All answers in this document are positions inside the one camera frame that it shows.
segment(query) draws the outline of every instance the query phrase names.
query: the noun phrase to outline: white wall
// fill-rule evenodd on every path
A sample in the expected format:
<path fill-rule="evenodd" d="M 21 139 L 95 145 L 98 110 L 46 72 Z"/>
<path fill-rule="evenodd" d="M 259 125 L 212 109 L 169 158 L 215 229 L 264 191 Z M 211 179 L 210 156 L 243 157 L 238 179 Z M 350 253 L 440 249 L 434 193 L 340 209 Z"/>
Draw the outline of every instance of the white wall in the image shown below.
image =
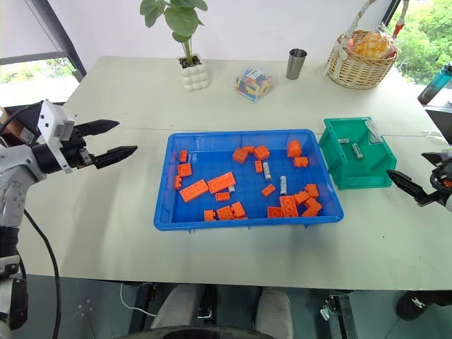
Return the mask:
<path fill-rule="evenodd" d="M 147 28 L 140 0 L 49 0 L 84 66 L 102 55 L 177 57 L 182 47 L 161 16 Z M 206 0 L 199 13 L 206 25 L 193 38 L 193 50 L 205 59 L 286 60 L 294 47 L 308 57 L 328 58 L 334 40 L 344 32 L 363 0 Z M 361 28 L 375 29 L 391 0 L 371 5 Z"/>
<path fill-rule="evenodd" d="M 57 50 L 24 0 L 0 0 L 0 58 Z"/>

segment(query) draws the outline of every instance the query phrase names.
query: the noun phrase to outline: white table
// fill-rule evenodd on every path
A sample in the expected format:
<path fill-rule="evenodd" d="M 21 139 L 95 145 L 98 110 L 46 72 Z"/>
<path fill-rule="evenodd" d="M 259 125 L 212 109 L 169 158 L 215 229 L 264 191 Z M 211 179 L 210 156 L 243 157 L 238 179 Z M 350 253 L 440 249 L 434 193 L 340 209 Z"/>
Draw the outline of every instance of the white table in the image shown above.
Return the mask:
<path fill-rule="evenodd" d="M 167 137 L 175 131 L 308 128 L 323 118 L 372 116 L 406 172 L 430 191 L 432 166 L 421 152 L 441 150 L 421 137 L 434 129 L 420 104 L 404 96 L 396 72 L 373 90 L 348 90 L 307 62 L 298 81 L 285 63 L 259 62 L 280 85 L 254 104 L 231 89 L 248 61 L 209 61 L 211 86 L 185 93 L 173 60 L 101 58 L 66 106 L 80 123 L 121 126 L 88 137 L 92 153 L 138 145 L 127 160 L 97 171 L 57 173 L 31 188 L 28 210 L 49 237 L 61 274 L 112 280 L 278 285 L 338 289 L 450 289 L 452 214 L 420 208 L 394 185 L 339 191 L 338 224 L 161 232 L 154 208 Z M 40 201 L 47 199 L 46 207 Z M 19 249 L 28 271 L 51 275 L 44 245 L 28 222 Z"/>

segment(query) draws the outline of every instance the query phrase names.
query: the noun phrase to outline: white plant pot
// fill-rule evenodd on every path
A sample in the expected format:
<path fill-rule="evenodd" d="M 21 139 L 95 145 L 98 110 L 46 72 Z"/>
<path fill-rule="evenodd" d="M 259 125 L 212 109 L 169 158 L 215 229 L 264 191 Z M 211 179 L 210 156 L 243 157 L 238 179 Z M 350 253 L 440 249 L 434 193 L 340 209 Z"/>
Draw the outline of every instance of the white plant pot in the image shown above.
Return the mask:
<path fill-rule="evenodd" d="M 193 54 L 193 56 L 197 56 L 201 64 L 182 69 L 182 83 L 187 92 L 193 92 L 194 90 L 200 90 L 209 86 L 206 64 L 203 63 L 203 60 L 199 55 Z M 183 59 L 183 57 L 180 56 L 177 58 L 177 65 L 182 67 L 179 59 Z"/>

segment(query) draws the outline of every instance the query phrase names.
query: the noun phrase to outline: floor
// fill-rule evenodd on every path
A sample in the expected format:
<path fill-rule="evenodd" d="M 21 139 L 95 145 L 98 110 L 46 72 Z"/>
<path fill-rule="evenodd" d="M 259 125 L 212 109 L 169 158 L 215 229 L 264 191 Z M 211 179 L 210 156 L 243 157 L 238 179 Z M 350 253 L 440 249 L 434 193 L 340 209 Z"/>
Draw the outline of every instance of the floor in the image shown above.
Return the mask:
<path fill-rule="evenodd" d="M 110 339 L 126 335 L 131 311 L 119 299 L 117 282 L 62 279 L 63 316 L 60 338 Z M 156 313 L 171 284 L 165 284 L 149 311 Z M 13 339 L 47 339 L 54 323 L 54 282 L 51 277 L 28 277 L 28 322 L 13 332 Z M 133 305 L 136 286 L 125 285 L 123 298 Z M 240 328 L 251 327 L 255 287 L 219 286 L 218 323 Z M 287 290 L 297 339 L 329 338 L 328 324 L 319 309 L 328 295 L 325 290 Z M 398 319 L 394 306 L 400 292 L 356 291 L 350 293 L 359 339 L 447 338 L 452 333 L 452 306 L 431 307 L 413 322 Z"/>

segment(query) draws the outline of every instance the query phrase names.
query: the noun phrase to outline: blue plastic tray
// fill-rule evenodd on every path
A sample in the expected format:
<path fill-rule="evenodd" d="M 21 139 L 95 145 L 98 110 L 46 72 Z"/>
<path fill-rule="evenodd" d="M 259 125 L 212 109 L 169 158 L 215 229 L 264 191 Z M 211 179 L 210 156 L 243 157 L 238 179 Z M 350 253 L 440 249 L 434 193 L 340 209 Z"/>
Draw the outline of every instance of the blue plastic tray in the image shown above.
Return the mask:
<path fill-rule="evenodd" d="M 293 159 L 287 157 L 287 144 L 299 140 L 303 156 L 309 158 L 307 168 L 293 165 Z M 236 148 L 253 145 L 265 145 L 270 157 L 265 160 L 270 166 L 271 181 L 266 182 L 263 174 L 255 173 L 254 161 L 250 154 L 242 165 L 232 160 Z M 183 178 L 182 188 L 198 180 L 206 182 L 231 171 L 236 184 L 235 192 L 228 201 L 215 201 L 215 194 L 207 192 L 185 203 L 179 192 L 174 189 L 174 176 L 177 174 L 179 152 L 189 152 L 193 175 Z M 310 218 L 267 218 L 268 206 L 280 206 L 280 176 L 287 177 L 287 194 L 296 194 L 304 190 L 306 184 L 317 184 L 318 201 L 323 205 L 319 215 Z M 276 187 L 268 198 L 261 191 L 269 183 Z M 240 201 L 248 219 L 204 221 L 204 210 L 217 210 Z M 299 206 L 299 214 L 305 211 Z M 167 152 L 163 165 L 162 180 L 155 207 L 154 226 L 162 231 L 196 230 L 219 227 L 251 227 L 264 225 L 312 225 L 342 220 L 344 212 L 335 194 L 328 171 L 320 153 L 314 134 L 307 129 L 284 131 L 238 131 L 212 133 L 176 133 L 168 138 Z"/>

